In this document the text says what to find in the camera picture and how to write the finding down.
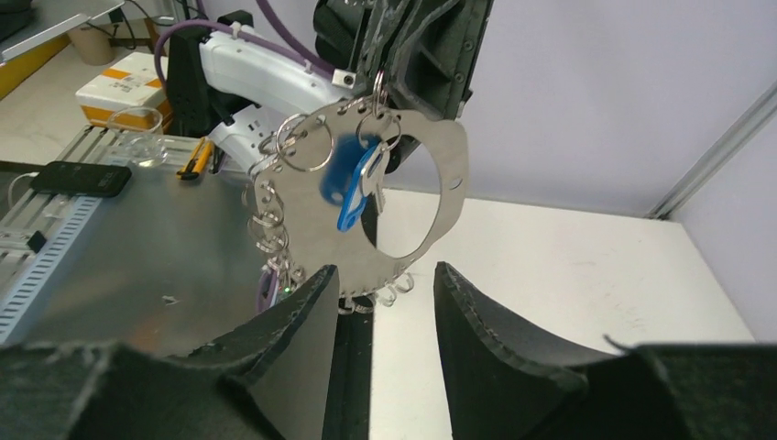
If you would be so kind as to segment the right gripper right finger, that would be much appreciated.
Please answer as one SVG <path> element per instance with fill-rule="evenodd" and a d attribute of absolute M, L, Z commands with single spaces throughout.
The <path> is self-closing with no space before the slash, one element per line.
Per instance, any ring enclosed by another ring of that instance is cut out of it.
<path fill-rule="evenodd" d="M 623 439 L 590 369 L 606 352 L 555 335 L 437 264 L 434 318 L 455 439 Z"/>

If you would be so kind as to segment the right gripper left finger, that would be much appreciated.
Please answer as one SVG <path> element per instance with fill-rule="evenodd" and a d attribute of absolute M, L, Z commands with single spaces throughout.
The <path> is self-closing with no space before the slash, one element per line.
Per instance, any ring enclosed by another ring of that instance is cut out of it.
<path fill-rule="evenodd" d="M 210 382 L 170 422 L 172 439 L 319 439 L 338 319 L 325 265 L 289 298 L 180 358 Z"/>

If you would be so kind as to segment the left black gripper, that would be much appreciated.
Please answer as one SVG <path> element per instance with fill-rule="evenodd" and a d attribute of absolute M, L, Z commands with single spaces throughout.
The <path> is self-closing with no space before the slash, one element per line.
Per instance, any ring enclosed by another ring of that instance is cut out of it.
<path fill-rule="evenodd" d="M 492 9 L 490 0 L 319 1 L 318 54 L 356 75 L 368 94 L 379 73 L 389 104 L 432 120 L 461 116 Z"/>

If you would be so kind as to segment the blue tagged key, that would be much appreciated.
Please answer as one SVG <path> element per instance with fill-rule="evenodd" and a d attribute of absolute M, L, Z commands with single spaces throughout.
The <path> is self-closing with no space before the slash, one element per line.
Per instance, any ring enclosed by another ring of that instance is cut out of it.
<path fill-rule="evenodd" d="M 364 147 L 356 135 L 342 137 L 335 145 L 319 190 L 322 198 L 337 211 L 336 228 L 348 232 L 360 219 L 367 205 L 362 189 L 363 171 L 378 146 L 379 137 L 367 135 Z"/>

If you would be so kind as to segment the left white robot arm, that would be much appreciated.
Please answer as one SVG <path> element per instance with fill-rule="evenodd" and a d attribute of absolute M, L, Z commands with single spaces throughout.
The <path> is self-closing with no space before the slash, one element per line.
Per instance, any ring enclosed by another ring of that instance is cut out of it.
<path fill-rule="evenodd" d="M 154 67 L 184 136 L 211 138 L 243 168 L 259 157 L 260 109 L 309 114 L 371 93 L 384 105 L 433 120 L 457 119 L 492 10 L 489 1 L 320 1 L 314 49 L 294 38 L 266 2 L 280 43 L 236 10 L 177 23 L 154 49 Z"/>

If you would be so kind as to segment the yellow utility knife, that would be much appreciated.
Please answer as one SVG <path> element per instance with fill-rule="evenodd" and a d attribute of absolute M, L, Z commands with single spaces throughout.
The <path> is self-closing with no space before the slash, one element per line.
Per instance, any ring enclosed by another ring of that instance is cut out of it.
<path fill-rule="evenodd" d="M 213 149 L 213 142 L 207 137 L 202 137 L 187 164 L 176 172 L 177 179 L 182 182 L 198 180 L 208 166 Z"/>

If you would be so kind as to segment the clear glass jar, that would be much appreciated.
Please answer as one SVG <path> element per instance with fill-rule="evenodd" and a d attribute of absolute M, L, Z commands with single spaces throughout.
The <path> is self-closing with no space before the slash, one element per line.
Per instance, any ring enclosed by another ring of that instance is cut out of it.
<path fill-rule="evenodd" d="M 140 168 L 162 165 L 168 156 L 164 140 L 163 114 L 152 107 L 128 107 L 110 115 L 106 127 L 117 135 L 123 156 Z"/>

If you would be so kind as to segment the black phone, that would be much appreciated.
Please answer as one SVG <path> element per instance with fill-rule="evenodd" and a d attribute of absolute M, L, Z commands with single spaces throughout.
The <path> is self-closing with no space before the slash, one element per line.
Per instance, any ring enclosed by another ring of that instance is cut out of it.
<path fill-rule="evenodd" d="M 37 193 L 112 198 L 131 177 L 127 166 L 58 160 L 45 165 L 29 186 Z"/>

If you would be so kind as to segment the white orange cardboard box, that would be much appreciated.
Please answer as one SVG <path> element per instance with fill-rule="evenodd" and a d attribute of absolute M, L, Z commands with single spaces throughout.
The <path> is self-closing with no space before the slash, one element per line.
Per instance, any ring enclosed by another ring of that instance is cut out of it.
<path fill-rule="evenodd" d="M 157 75 L 154 56 L 131 52 L 75 92 L 87 121 L 106 127 L 109 118 L 129 107 L 156 108 L 163 115 L 162 130 L 168 131 L 172 109 Z"/>

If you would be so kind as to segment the aluminium rail frame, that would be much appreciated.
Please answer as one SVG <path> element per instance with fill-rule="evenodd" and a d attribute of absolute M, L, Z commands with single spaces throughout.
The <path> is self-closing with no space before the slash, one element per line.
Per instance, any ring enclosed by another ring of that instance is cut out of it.
<path fill-rule="evenodd" d="M 181 165 L 198 143 L 191 137 L 163 137 L 168 164 Z M 57 157 L 79 163 L 130 165 L 119 155 L 118 140 L 107 128 L 85 126 Z M 45 309 L 55 278 L 63 274 L 68 253 L 97 218 L 101 198 L 46 195 L 28 190 L 1 220 L 1 346 L 13 344 Z"/>

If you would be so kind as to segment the right aluminium frame post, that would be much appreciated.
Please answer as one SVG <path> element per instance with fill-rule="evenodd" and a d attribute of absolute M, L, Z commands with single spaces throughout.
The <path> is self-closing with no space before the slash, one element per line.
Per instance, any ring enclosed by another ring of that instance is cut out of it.
<path fill-rule="evenodd" d="M 725 131 L 645 215 L 667 220 L 709 182 L 776 116 L 776 82 Z"/>

